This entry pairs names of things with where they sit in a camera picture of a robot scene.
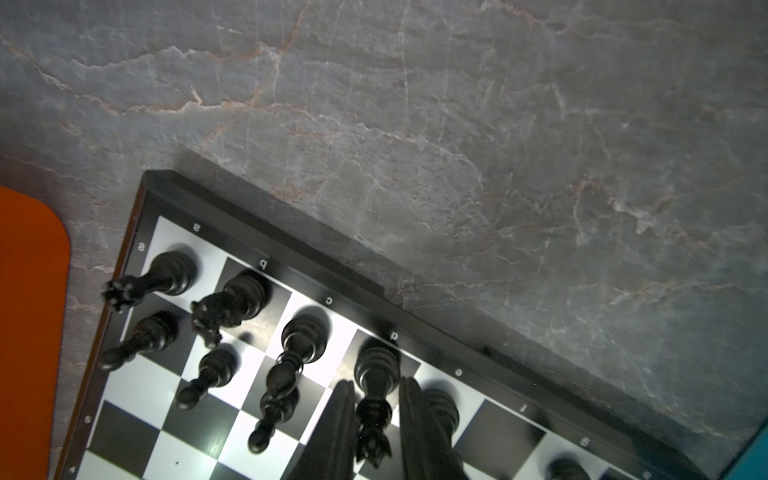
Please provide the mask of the black chess queen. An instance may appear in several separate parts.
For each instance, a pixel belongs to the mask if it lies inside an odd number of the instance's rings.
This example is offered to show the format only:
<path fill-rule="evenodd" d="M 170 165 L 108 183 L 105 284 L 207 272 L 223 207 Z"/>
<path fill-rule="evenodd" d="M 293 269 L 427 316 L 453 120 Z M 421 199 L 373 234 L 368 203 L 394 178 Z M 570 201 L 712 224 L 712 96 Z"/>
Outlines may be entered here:
<path fill-rule="evenodd" d="M 359 430 L 356 439 L 356 460 L 369 462 L 378 469 L 382 460 L 392 455 L 384 432 L 392 418 L 387 396 L 399 384 L 400 354 L 377 341 L 370 340 L 361 347 L 354 367 L 354 380 L 362 390 L 356 414 Z"/>

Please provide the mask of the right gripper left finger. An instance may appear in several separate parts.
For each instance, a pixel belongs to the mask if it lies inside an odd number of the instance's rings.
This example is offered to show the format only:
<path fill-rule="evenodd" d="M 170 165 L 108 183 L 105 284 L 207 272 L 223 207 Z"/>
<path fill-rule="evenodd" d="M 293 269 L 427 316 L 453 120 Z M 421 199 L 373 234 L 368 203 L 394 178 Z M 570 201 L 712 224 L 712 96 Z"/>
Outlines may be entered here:
<path fill-rule="evenodd" d="M 354 383 L 339 381 L 288 479 L 353 478 L 358 421 Z"/>

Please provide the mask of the orange plastic tray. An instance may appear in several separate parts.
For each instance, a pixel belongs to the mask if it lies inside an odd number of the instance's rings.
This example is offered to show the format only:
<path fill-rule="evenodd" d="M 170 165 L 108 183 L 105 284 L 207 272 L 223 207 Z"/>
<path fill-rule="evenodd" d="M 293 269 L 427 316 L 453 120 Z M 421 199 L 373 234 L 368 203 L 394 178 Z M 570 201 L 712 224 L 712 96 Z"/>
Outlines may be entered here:
<path fill-rule="evenodd" d="M 44 203 L 1 190 L 1 476 L 49 466 L 70 241 Z"/>

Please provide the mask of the black chess knight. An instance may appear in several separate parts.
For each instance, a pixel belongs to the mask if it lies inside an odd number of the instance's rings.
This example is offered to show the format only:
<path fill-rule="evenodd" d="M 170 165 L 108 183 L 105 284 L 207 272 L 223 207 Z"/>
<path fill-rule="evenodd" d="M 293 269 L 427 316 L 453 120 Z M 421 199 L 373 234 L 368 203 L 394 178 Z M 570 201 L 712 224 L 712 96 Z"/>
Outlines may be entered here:
<path fill-rule="evenodd" d="M 266 306 L 268 291 L 255 275 L 240 274 L 228 280 L 223 289 L 191 303 L 193 331 L 209 349 L 222 340 L 220 330 L 240 326 L 255 318 Z"/>

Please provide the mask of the black chess rook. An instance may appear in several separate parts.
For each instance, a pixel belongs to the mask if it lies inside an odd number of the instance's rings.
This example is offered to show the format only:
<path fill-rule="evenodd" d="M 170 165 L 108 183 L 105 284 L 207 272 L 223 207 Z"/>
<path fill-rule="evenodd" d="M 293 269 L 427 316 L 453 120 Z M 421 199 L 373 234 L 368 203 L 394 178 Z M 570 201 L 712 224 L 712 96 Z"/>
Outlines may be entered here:
<path fill-rule="evenodd" d="M 140 304 L 150 293 L 178 296 L 194 283 L 197 267 L 193 259 L 181 251 L 156 256 L 148 272 L 142 276 L 124 275 L 102 286 L 101 298 L 114 312 L 122 312 Z"/>

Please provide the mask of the blue plastic tray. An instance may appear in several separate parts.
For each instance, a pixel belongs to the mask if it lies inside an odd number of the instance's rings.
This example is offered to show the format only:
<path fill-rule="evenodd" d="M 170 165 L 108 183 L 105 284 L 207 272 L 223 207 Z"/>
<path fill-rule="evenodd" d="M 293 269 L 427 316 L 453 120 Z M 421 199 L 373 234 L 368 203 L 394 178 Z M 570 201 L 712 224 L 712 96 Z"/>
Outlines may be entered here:
<path fill-rule="evenodd" d="M 768 426 L 761 428 L 747 442 L 739 455 L 729 464 L 721 480 L 768 480 Z"/>

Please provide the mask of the black chess bishop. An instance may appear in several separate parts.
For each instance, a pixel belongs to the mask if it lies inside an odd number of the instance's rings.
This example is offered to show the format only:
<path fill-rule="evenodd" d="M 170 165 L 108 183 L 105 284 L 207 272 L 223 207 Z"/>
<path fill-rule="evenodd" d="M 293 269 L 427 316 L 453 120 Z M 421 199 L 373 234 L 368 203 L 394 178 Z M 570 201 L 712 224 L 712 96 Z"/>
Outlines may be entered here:
<path fill-rule="evenodd" d="M 323 356 L 328 340 L 325 321 L 309 314 L 294 317 L 282 331 L 283 351 L 268 372 L 265 397 L 280 400 L 294 391 L 304 366 Z"/>

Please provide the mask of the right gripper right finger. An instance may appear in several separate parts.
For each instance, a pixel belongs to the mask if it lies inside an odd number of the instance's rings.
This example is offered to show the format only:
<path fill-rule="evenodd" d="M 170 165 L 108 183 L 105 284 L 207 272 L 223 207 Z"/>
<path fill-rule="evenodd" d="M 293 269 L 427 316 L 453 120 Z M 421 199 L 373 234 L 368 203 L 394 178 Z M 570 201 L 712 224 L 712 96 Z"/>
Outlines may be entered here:
<path fill-rule="evenodd" d="M 452 436 L 460 415 L 445 390 L 423 390 L 413 377 L 399 386 L 400 439 L 405 479 L 467 479 L 453 450 Z"/>

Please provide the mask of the black white chess board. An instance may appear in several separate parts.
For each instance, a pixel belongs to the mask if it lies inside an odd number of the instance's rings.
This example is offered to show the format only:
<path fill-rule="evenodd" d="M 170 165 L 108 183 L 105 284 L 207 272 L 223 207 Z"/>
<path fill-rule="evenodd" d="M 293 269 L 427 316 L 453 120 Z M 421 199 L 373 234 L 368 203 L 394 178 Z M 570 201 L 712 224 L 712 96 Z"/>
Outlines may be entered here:
<path fill-rule="evenodd" d="M 385 299 L 382 289 L 320 252 L 171 170 L 141 179 L 117 273 L 142 276 L 153 259 L 181 251 L 197 276 L 183 294 L 150 293 L 120 313 L 105 303 L 76 413 L 57 470 L 60 479 L 288 479 L 336 384 L 354 383 L 364 343 L 400 354 L 402 377 L 439 388 L 456 402 L 453 450 L 467 479 L 698 479 L 701 470 L 639 430 L 558 395 L 501 354 L 478 351 Z M 191 303 L 240 274 L 260 278 L 266 306 L 240 326 L 222 328 L 214 349 L 192 329 Z M 140 353 L 114 371 L 101 354 L 125 341 L 136 323 L 161 311 L 179 320 L 177 339 Z M 296 316 L 326 322 L 323 356 L 304 366 L 293 417 L 276 427 L 260 454 L 248 438 L 262 418 L 269 370 L 282 353 L 281 334 Z M 191 410 L 175 405 L 217 348 L 238 360 L 232 380 L 212 388 Z M 399 384 L 387 396 L 384 432 L 392 455 L 378 469 L 357 461 L 352 479 L 405 479 Z"/>

